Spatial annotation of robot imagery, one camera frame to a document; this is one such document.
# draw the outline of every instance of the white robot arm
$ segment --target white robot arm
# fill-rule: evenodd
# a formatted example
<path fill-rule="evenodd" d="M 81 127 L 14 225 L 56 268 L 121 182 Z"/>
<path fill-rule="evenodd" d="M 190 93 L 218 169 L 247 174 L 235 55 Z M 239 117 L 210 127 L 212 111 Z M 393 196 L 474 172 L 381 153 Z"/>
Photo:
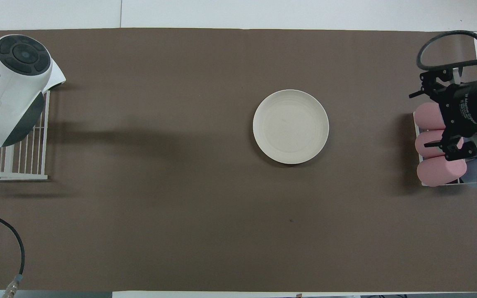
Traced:
<path fill-rule="evenodd" d="M 477 80 L 461 82 L 460 73 L 464 66 L 477 65 L 477 60 L 457 62 L 440 66 L 422 64 L 422 54 L 432 42 L 449 35 L 468 35 L 477 39 L 475 32 L 458 30 L 444 32 L 430 39 L 419 51 L 417 66 L 426 70 L 419 75 L 422 82 L 420 91 L 410 94 L 410 98 L 426 94 L 439 104 L 445 130 L 441 140 L 424 144 L 425 147 L 439 147 L 449 161 L 477 157 Z M 465 138 L 458 148 L 460 138 Z"/>
<path fill-rule="evenodd" d="M 0 38 L 0 147 L 27 136 L 43 111 L 43 94 L 65 81 L 40 42 L 23 35 Z"/>

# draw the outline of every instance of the pink sponge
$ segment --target pink sponge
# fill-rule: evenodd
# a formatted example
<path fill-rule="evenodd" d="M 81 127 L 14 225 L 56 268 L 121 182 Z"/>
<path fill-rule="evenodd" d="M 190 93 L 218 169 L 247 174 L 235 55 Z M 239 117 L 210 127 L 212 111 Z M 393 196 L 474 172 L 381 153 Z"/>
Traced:
<path fill-rule="evenodd" d="M 445 123 L 436 102 L 425 102 L 421 104 L 413 115 L 415 124 L 422 130 L 444 130 Z"/>
<path fill-rule="evenodd" d="M 441 140 L 443 130 L 428 130 L 427 132 L 421 132 L 415 140 L 415 149 L 423 158 L 435 158 L 436 156 L 445 155 L 439 147 L 424 147 L 424 144 Z M 458 142 L 458 148 L 463 145 L 463 138 L 460 138 Z"/>
<path fill-rule="evenodd" d="M 444 156 L 423 160 L 417 166 L 419 180 L 428 186 L 447 184 L 467 171 L 465 160 L 447 161 Z"/>

